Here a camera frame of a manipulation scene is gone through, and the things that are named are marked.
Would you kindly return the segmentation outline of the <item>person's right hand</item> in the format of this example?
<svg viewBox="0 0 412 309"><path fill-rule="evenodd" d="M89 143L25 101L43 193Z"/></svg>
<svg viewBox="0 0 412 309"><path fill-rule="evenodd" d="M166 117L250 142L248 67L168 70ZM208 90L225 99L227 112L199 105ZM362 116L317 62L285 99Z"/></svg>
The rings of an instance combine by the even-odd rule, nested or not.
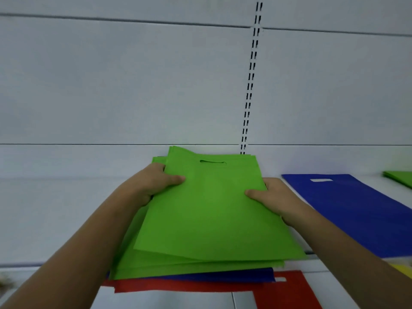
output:
<svg viewBox="0 0 412 309"><path fill-rule="evenodd" d="M273 206L265 206L278 214L284 222L297 229L304 224L315 224L319 214L308 204L302 201L280 178L263 178L266 190L273 194Z"/></svg>

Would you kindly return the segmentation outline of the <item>person's left hand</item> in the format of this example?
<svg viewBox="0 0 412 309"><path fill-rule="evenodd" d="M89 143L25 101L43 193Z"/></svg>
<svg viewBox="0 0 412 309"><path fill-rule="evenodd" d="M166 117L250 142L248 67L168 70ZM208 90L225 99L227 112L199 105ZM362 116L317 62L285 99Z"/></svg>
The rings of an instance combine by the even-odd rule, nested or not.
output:
<svg viewBox="0 0 412 309"><path fill-rule="evenodd" d="M154 178L165 173L166 166L162 163L151 163L144 169L123 182L118 190L121 195L127 196L137 206L147 205L154 194Z"/></svg>

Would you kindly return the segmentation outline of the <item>stack of green fabric bags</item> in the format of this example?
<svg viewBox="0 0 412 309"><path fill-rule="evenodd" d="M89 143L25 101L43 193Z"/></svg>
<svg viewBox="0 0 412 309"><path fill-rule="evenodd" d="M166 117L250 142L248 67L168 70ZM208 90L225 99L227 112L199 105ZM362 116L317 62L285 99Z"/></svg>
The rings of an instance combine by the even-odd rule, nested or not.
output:
<svg viewBox="0 0 412 309"><path fill-rule="evenodd" d="M171 146L152 163L185 181L138 210L110 279L282 267L307 258L281 217L245 195L266 189L256 156Z"/></svg>

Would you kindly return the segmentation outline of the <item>person's left forearm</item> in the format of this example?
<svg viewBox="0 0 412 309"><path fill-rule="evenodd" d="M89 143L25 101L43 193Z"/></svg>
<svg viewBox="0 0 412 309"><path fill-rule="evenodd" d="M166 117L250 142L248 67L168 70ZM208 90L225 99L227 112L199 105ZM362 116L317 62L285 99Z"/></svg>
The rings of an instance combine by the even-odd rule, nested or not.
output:
<svg viewBox="0 0 412 309"><path fill-rule="evenodd" d="M90 309L150 192L115 190L0 309Z"/></svg>

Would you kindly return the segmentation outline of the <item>person's right forearm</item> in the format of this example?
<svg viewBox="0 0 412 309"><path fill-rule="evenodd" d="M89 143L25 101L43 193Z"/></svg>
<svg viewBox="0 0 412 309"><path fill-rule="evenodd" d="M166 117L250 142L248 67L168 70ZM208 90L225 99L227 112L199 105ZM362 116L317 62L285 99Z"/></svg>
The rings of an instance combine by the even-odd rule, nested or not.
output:
<svg viewBox="0 0 412 309"><path fill-rule="evenodd" d="M309 206L280 214L309 244L360 309L412 309L412 279Z"/></svg>

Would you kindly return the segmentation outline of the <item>blue fabric bag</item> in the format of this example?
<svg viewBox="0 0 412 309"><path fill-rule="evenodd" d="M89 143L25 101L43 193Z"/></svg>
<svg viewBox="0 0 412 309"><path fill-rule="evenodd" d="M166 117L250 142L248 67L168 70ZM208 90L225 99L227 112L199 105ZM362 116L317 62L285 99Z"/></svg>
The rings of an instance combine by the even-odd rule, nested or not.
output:
<svg viewBox="0 0 412 309"><path fill-rule="evenodd" d="M349 174L283 174L322 216L380 258L412 256L412 209Z"/></svg>
<svg viewBox="0 0 412 309"><path fill-rule="evenodd" d="M110 279L113 281L121 280L169 280L195 283L274 283L276 281L272 268L215 271L194 274L177 274L166 276L150 276L144 278L132 277L129 279Z"/></svg>

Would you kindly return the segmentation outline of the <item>red fabric bag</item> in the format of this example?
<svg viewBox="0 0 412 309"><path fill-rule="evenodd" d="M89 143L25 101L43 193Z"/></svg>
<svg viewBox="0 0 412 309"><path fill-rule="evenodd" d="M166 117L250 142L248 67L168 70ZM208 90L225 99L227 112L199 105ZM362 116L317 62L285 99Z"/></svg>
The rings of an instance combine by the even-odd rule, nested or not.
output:
<svg viewBox="0 0 412 309"><path fill-rule="evenodd" d="M257 309L322 309L300 271L274 272L274 283L195 283L169 280L106 279L101 286L115 293L143 291L173 292L252 292Z"/></svg>

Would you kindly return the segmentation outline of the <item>slotted metal shelf upright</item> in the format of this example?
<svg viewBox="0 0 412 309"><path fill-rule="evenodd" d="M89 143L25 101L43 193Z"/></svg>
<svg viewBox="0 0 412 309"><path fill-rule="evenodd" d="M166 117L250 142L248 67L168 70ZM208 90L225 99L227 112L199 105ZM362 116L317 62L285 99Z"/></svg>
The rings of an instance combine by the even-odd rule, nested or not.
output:
<svg viewBox="0 0 412 309"><path fill-rule="evenodd" d="M241 141L240 141L240 154L246 155L247 151L247 141L248 141L248 128L250 121L250 112L252 106L252 96L253 96L253 87L255 82L255 69L257 64L257 55L258 55L258 44L260 40L260 30L261 20L262 20L262 9L263 9L264 0L255 0L255 12L254 12L254 21L253 25L250 27L250 56L248 60L248 71L247 71L247 83L245 90L245 107L244 107L244 116L243 124L241 130Z"/></svg>

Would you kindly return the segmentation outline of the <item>green fabric bag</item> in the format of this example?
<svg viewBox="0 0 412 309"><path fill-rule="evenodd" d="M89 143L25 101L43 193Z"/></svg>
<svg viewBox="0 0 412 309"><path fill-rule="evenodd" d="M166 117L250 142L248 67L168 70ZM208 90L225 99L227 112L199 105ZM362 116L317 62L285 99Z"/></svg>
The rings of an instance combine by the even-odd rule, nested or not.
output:
<svg viewBox="0 0 412 309"><path fill-rule="evenodd" d="M412 171L384 171L382 174L384 177L412 189Z"/></svg>

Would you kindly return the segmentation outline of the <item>yellow fabric bag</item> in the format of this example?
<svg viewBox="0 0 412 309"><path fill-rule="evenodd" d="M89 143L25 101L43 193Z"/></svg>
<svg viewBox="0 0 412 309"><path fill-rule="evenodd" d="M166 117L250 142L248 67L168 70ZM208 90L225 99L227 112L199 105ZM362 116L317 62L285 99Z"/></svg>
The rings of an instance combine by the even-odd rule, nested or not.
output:
<svg viewBox="0 0 412 309"><path fill-rule="evenodd" d="M412 266L410 265L398 265L394 263L389 263L393 268L397 269L402 274L406 275L408 278L412 279Z"/></svg>

